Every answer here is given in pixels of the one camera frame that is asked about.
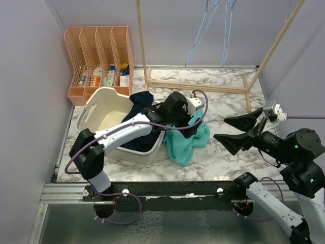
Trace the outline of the teal t shirt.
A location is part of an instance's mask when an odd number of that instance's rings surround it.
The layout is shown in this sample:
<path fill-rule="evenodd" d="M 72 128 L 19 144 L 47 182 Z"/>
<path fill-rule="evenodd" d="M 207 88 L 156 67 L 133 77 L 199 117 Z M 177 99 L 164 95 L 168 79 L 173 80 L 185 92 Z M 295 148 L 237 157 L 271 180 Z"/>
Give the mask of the teal t shirt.
<path fill-rule="evenodd" d="M 195 135 L 185 138 L 178 130 L 168 130 L 165 132 L 163 142 L 167 146 L 171 160 L 183 167 L 188 166 L 195 148 L 204 148 L 208 144 L 210 129 L 202 121 L 197 128 Z"/>

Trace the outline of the navy blue t shirt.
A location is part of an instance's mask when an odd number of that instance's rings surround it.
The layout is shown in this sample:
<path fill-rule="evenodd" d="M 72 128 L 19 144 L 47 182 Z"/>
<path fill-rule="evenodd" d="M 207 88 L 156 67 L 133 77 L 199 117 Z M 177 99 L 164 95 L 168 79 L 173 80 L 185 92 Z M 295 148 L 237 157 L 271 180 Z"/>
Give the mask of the navy blue t shirt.
<path fill-rule="evenodd" d="M 130 112 L 121 121 L 122 123 L 133 118 L 146 107 L 151 106 L 154 101 L 154 96 L 149 91 L 141 91 L 139 93 L 132 94 L 129 97 L 129 100 L 133 103 L 133 106 Z M 123 144 L 121 147 L 145 153 L 153 148 L 159 135 L 160 131 L 153 131 L 146 136 L 135 138 Z"/>

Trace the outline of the blue hanger of teal shirt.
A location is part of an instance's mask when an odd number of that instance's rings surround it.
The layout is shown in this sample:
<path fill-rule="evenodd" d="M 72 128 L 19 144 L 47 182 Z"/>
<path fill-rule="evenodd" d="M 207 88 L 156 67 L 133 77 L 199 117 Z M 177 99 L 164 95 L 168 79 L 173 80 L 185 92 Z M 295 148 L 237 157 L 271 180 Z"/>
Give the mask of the blue hanger of teal shirt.
<path fill-rule="evenodd" d="M 206 1 L 206 8 L 205 8 L 205 13 L 204 13 L 204 16 L 203 16 L 203 19 L 202 19 L 202 22 L 201 22 L 201 25 L 200 25 L 200 28 L 198 30 L 198 33 L 197 33 L 197 36 L 196 36 L 196 39 L 194 41 L 194 44 L 193 44 L 193 47 L 188 55 L 188 58 L 185 62 L 185 66 L 187 67 L 193 57 L 193 55 L 195 54 L 197 48 L 199 47 L 217 9 L 218 9 L 218 6 L 219 6 L 219 2 L 220 1 L 214 1 L 213 4 L 209 4 L 209 1 Z"/>

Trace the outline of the light blue wire hanger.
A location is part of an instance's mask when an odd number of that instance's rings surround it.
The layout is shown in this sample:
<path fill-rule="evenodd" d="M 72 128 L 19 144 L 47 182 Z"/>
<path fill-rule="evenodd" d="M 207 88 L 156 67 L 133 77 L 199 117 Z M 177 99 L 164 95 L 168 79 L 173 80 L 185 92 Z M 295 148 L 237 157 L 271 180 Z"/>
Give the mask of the light blue wire hanger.
<path fill-rule="evenodd" d="M 223 68 L 228 58 L 228 48 L 230 44 L 232 22 L 233 22 L 233 11 L 237 0 L 226 1 L 225 4 L 225 16 L 224 16 L 224 40 L 223 40 L 223 54 L 221 59 L 221 67 Z"/>

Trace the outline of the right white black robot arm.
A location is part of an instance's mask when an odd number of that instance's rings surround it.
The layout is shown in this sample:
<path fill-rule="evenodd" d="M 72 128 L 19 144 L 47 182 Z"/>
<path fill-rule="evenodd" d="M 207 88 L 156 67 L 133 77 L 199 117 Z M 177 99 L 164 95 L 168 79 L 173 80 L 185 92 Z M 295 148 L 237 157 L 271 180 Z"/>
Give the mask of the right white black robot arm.
<path fill-rule="evenodd" d="M 324 243 L 324 172 L 314 159 L 324 153 L 318 134 L 302 128 L 282 139 L 270 132 L 287 114 L 279 104 L 261 107 L 246 115 L 228 117 L 224 122 L 242 131 L 239 135 L 215 134 L 213 137 L 235 155 L 251 147 L 265 152 L 282 164 L 283 180 L 294 193 L 303 215 L 298 215 L 274 197 L 258 179 L 245 172 L 234 180 L 237 198 L 258 203 L 281 225 L 291 243 Z"/>

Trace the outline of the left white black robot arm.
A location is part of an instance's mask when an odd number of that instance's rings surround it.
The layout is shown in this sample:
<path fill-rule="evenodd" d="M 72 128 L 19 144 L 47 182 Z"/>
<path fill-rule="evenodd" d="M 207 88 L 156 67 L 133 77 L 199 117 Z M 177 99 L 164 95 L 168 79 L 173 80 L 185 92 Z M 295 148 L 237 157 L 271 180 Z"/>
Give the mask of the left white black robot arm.
<path fill-rule="evenodd" d="M 179 92 L 171 93 L 163 102 L 148 106 L 129 120 L 114 127 L 91 132 L 82 130 L 74 142 L 69 155 L 70 164 L 75 164 L 80 174 L 93 188 L 100 200 L 112 195 L 112 183 L 104 172 L 104 157 L 115 148 L 153 131 L 178 130 L 185 138 L 196 134 L 204 115 L 189 125 L 196 111 L 208 108 L 208 98 L 190 97 Z"/>

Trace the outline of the white blue box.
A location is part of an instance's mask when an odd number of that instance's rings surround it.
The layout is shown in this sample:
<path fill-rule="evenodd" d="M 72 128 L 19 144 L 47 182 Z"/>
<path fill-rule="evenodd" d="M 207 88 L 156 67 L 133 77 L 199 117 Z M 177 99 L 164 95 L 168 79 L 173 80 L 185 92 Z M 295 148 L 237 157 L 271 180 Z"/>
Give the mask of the white blue box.
<path fill-rule="evenodd" d="M 129 86 L 129 74 L 127 72 L 123 72 L 120 76 L 120 86 L 127 87 Z"/>

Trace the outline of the yellow black sponge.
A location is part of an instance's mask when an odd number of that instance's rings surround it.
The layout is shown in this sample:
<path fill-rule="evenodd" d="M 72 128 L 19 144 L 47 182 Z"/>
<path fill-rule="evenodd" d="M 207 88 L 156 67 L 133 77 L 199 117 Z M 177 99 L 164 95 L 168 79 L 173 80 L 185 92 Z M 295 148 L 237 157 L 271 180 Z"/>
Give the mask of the yellow black sponge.
<path fill-rule="evenodd" d="M 127 71 L 127 68 L 128 68 L 128 64 L 127 64 L 127 63 L 122 63 L 122 64 L 120 65 L 120 72 L 121 72 L 121 73 L 126 72 L 126 71 Z"/>

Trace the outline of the cream plastic laundry basket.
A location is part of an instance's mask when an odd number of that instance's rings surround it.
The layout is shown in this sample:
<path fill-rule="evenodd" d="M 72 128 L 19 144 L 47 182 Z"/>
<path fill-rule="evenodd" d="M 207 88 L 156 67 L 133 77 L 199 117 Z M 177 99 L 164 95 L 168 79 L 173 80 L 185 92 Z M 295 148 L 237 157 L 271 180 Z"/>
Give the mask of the cream plastic laundry basket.
<path fill-rule="evenodd" d="M 79 133 L 88 128 L 91 132 L 95 132 L 114 127 L 122 122 L 133 105 L 134 103 L 128 96 L 119 94 L 115 89 L 99 88 L 91 95 L 79 114 L 76 130 Z M 159 152 L 164 135 L 164 131 L 160 131 L 157 139 L 153 140 L 152 148 L 145 152 L 138 149 L 117 147 L 108 155 L 133 163 L 151 164 Z"/>

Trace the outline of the green white box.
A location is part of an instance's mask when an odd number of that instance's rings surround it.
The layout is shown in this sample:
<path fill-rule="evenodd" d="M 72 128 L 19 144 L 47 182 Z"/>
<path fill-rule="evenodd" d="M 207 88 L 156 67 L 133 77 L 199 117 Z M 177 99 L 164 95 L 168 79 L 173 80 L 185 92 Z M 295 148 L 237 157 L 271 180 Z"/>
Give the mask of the green white box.
<path fill-rule="evenodd" d="M 115 65 L 109 65 L 108 71 L 107 71 L 107 83 L 106 83 L 106 86 L 114 86 L 115 76 L 116 76 L 116 66 Z"/>

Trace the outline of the orange white packet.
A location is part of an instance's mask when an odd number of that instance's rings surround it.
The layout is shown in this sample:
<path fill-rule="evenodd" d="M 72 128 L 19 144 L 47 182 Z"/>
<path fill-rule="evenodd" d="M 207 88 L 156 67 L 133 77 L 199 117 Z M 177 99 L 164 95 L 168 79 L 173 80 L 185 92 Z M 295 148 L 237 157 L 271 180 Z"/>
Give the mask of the orange white packet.
<path fill-rule="evenodd" d="M 102 66 L 97 66 L 93 70 L 93 73 L 90 76 L 89 86 L 100 87 L 102 86 L 102 81 L 103 81 L 103 68 Z"/>

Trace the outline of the orange plastic file organizer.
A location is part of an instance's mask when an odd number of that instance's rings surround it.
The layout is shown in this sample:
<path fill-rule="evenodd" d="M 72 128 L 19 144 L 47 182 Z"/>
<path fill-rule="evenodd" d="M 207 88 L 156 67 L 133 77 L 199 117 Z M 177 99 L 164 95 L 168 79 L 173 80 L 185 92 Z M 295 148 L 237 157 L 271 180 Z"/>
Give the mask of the orange plastic file organizer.
<path fill-rule="evenodd" d="M 67 27 L 64 42 L 73 67 L 73 78 L 68 98 L 75 106 L 85 105 L 91 95 L 100 87 L 106 86 L 109 65 L 116 66 L 115 83 L 112 86 L 122 95 L 132 93 L 134 59 L 127 26 L 74 26 Z M 127 63 L 129 86 L 120 86 L 120 65 Z M 103 68 L 103 81 L 100 87 L 90 87 L 90 76 L 97 66 Z M 78 86 L 83 73 L 87 74 L 84 86 Z"/>

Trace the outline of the small bottle in organizer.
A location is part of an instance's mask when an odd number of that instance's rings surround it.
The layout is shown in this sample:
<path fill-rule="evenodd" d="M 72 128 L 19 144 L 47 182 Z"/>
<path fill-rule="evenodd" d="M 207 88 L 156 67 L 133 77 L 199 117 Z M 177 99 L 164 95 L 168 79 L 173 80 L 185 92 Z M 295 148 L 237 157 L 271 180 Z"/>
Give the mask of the small bottle in organizer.
<path fill-rule="evenodd" d="M 79 80 L 78 86 L 84 86 L 85 83 L 86 83 L 86 78 L 87 78 L 87 74 L 86 73 L 83 73 L 81 75 L 80 80 Z"/>

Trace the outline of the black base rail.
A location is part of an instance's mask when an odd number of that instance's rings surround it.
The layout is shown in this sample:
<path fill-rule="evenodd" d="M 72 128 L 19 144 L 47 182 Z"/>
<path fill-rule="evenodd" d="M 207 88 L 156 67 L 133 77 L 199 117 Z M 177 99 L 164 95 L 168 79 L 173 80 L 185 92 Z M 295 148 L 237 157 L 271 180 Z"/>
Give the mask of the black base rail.
<path fill-rule="evenodd" d="M 231 181 L 113 182 L 103 193 L 86 186 L 83 201 L 119 212 L 231 210 L 256 181 L 246 172 Z"/>

